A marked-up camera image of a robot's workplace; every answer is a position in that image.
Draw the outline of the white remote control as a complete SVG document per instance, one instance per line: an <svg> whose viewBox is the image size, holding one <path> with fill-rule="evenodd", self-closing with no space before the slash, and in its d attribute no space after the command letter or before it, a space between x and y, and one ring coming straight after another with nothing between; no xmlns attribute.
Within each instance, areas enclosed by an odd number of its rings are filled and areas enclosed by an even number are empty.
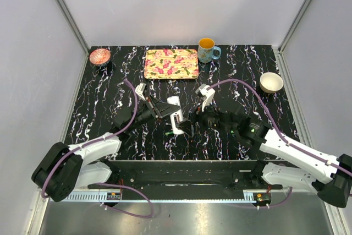
<svg viewBox="0 0 352 235"><path fill-rule="evenodd" d="M178 96L171 96L167 98L167 102L171 105L177 105L181 107L180 100ZM182 110L179 109L178 111L172 113L170 115L170 121L171 121L171 126L172 126L172 131L174 135L182 135L184 132L177 127L177 125L184 120Z"/></svg>

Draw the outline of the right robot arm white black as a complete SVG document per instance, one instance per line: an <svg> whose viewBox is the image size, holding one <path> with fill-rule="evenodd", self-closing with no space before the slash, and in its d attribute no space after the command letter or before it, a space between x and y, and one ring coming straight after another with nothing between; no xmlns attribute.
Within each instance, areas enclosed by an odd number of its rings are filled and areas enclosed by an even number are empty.
<svg viewBox="0 0 352 235"><path fill-rule="evenodd" d="M171 120L189 136L195 134L197 125L204 130L228 130L238 143L292 164L292 167L283 167L260 162L260 170L250 175L250 182L257 189L268 184L286 185L310 191L332 206L347 206L351 192L351 156L347 154L337 157L308 147L245 113L241 106L230 110L199 107L187 119L176 114Z"/></svg>

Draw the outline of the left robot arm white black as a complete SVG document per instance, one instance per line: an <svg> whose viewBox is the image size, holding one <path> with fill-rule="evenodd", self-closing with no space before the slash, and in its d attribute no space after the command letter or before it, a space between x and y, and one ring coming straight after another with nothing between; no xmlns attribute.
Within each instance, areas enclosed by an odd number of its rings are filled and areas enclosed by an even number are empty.
<svg viewBox="0 0 352 235"><path fill-rule="evenodd" d="M98 182L109 189L116 187L118 173L100 159L118 152L132 139L134 129L152 119L172 117L181 110L177 96L167 98L166 102L146 96L142 103L140 108L124 107L118 111L113 118L112 129L98 138L80 144L53 144L31 176L42 189L43 198L59 202L75 188Z"/></svg>

